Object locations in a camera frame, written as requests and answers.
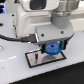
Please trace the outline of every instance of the white table surface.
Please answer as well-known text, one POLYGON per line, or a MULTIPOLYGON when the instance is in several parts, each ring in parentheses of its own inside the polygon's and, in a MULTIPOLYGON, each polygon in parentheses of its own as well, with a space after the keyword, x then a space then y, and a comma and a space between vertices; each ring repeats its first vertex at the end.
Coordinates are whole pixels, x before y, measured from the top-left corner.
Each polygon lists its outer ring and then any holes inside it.
MULTIPOLYGON (((11 14, 0 15, 0 22, 4 24, 3 27, 0 27, 0 34, 15 38, 13 18, 11 14)), ((3 47, 3 50, 0 51, 0 84, 19 81, 84 61, 84 32, 75 33, 70 40, 66 51, 64 51, 67 57, 66 60, 35 68, 29 68, 25 53, 38 49, 38 46, 27 43, 8 42, 2 39, 0 39, 0 45, 3 47)))

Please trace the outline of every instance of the screw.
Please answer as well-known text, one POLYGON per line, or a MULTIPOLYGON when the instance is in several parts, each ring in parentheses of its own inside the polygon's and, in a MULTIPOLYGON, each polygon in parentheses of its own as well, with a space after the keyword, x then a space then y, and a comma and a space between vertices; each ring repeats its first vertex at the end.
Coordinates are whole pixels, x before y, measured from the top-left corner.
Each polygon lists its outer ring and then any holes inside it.
POLYGON ((44 34, 41 34, 42 37, 44 37, 44 34))
POLYGON ((64 31, 61 31, 61 34, 64 34, 64 31))
POLYGON ((14 16, 14 14, 12 14, 12 16, 14 16))
POLYGON ((3 26, 3 23, 0 23, 0 26, 3 26))

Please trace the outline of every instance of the black cable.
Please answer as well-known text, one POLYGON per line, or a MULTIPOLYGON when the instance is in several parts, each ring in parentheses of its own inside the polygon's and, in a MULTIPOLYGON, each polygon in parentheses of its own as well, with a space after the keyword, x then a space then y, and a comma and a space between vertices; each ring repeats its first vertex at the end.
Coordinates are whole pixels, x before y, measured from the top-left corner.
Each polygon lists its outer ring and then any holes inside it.
POLYGON ((6 37, 0 34, 0 38, 7 40, 7 41, 16 41, 16 42, 21 42, 21 39, 16 39, 16 38, 10 38, 10 37, 6 37))
POLYGON ((15 41, 15 42, 31 42, 31 43, 37 43, 37 39, 35 34, 30 34, 27 37, 22 37, 21 39, 16 39, 16 38, 10 38, 10 37, 6 37, 0 34, 0 38, 7 40, 7 41, 15 41))

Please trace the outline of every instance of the blue object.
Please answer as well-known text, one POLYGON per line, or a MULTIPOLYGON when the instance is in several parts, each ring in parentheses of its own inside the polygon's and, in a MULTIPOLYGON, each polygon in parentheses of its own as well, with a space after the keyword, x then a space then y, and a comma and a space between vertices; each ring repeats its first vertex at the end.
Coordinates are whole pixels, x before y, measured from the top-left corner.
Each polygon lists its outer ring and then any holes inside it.
POLYGON ((49 55, 57 55, 61 52, 62 48, 60 47, 60 43, 53 42, 46 44, 45 52, 49 55))

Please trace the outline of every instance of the black pad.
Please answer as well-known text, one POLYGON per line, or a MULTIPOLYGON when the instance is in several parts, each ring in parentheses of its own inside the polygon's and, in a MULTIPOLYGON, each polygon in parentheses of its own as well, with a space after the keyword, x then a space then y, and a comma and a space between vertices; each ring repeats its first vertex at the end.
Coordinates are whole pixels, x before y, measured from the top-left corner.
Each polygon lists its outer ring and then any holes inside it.
POLYGON ((45 7, 46 7, 46 0, 31 0, 30 1, 31 10, 44 9, 45 7))

